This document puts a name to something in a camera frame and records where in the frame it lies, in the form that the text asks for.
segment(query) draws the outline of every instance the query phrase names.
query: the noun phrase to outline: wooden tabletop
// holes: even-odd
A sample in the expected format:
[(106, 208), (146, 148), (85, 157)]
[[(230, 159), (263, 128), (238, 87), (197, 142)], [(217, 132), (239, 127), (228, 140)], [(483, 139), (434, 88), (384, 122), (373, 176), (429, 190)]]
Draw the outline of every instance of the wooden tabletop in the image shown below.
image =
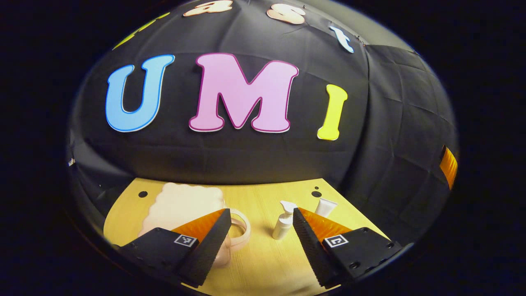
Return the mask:
[[(109, 211), (104, 224), (104, 236), (110, 243), (122, 246), (137, 238), (150, 206), (155, 203), (165, 183), (136, 178), (126, 188)], [(368, 227), (388, 238), (323, 179), (204, 187), (220, 188), (227, 206), (245, 214), (252, 227), (250, 241), (243, 249), (233, 253), (230, 266), (211, 269), (205, 283), (196, 289), (206, 294), (316, 295), (328, 291), (318, 284), (294, 228), (281, 241), (272, 238), (278, 217), (283, 214), (281, 200), (314, 212), (319, 198), (314, 197), (312, 192), (318, 191), (322, 198), (338, 203), (327, 218), (350, 229)], [(148, 195), (139, 198), (141, 191), (148, 192)], [(236, 237), (241, 231), (233, 226), (229, 234)]]

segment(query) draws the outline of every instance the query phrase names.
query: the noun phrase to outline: white pump bottle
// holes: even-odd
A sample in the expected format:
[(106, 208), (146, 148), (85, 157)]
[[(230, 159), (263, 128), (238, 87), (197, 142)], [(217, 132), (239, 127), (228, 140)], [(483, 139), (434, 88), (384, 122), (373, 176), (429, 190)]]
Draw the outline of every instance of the white pump bottle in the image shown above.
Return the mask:
[(275, 240), (282, 240), (285, 235), (287, 235), (287, 232), (292, 227), (292, 214), (294, 213), (294, 208), (298, 207), (295, 203), (288, 201), (281, 201), (280, 203), (283, 206), (285, 213), (279, 216), (276, 227), (272, 233), (272, 237)]

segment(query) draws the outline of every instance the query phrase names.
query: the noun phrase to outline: letter i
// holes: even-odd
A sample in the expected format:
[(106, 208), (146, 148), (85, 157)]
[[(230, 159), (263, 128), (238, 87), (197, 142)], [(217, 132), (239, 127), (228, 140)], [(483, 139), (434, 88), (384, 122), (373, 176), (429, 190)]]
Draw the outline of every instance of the letter i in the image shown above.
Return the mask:
[(329, 106), (327, 106), (327, 115), (325, 115), (323, 126), (318, 130), (318, 138), (334, 141), (340, 135), (338, 125), (340, 124), (343, 103), (347, 100), (347, 93), (341, 87), (333, 84), (327, 85), (327, 93), (329, 93)]

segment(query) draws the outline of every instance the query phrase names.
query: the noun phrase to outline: pink letter m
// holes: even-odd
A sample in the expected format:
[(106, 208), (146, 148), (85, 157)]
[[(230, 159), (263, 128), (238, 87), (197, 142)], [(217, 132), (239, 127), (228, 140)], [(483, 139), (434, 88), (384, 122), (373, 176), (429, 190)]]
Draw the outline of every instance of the pink letter m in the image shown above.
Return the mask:
[(197, 114), (188, 122), (197, 132), (219, 131), (225, 120), (217, 113), (219, 98), (223, 100), (232, 125), (243, 127), (248, 116), (261, 100), (259, 114), (252, 128), (259, 132), (282, 133), (290, 128), (287, 120), (292, 79), (299, 70), (282, 61), (271, 61), (248, 83), (236, 57), (227, 53), (204, 54), (196, 63), (203, 68)]

